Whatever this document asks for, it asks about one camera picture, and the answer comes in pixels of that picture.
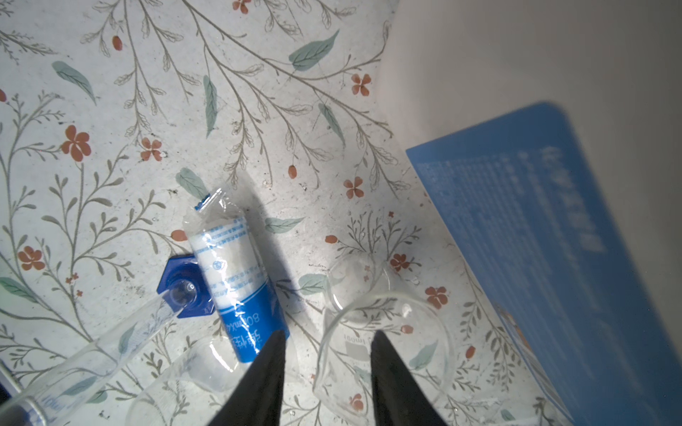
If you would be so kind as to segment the clear glass flask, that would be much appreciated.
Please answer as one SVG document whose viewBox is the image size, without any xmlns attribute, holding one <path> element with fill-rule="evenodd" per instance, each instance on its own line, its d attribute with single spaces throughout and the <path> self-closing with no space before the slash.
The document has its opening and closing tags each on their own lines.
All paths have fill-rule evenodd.
<svg viewBox="0 0 682 426">
<path fill-rule="evenodd" d="M 324 291 L 314 395 L 351 425 L 442 425 L 454 343 L 438 312 L 373 255 L 344 255 Z"/>
</svg>

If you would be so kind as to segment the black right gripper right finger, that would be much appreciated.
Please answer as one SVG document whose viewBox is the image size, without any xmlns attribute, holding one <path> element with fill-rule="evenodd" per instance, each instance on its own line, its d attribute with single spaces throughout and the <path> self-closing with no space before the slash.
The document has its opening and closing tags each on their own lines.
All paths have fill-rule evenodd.
<svg viewBox="0 0 682 426">
<path fill-rule="evenodd" d="M 376 425 L 446 425 L 383 331 L 372 340 L 370 363 Z"/>
</svg>

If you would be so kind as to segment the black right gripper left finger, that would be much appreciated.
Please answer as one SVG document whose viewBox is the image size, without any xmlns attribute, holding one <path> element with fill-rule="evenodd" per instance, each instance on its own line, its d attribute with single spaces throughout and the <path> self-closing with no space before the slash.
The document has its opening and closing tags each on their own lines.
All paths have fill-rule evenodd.
<svg viewBox="0 0 682 426">
<path fill-rule="evenodd" d="M 214 425 L 279 425 L 285 383 L 286 334 L 275 331 L 239 381 Z"/>
</svg>

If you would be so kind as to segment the white plastic storage bin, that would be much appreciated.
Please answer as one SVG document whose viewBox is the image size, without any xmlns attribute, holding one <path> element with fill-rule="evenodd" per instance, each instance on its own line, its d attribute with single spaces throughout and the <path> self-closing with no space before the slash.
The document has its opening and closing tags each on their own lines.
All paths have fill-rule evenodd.
<svg viewBox="0 0 682 426">
<path fill-rule="evenodd" d="M 378 103 L 547 405 L 680 424 L 680 2 L 402 1 Z"/>
</svg>

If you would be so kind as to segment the blue base graduated cylinder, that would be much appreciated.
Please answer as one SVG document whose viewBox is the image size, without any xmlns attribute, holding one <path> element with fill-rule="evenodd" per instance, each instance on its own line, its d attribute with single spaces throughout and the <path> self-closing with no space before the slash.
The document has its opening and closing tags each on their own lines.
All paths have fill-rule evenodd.
<svg viewBox="0 0 682 426">
<path fill-rule="evenodd" d="M 1 406 L 3 425 L 62 425 L 178 317 L 210 315 L 211 294 L 192 255 L 168 260 L 157 295 Z"/>
</svg>

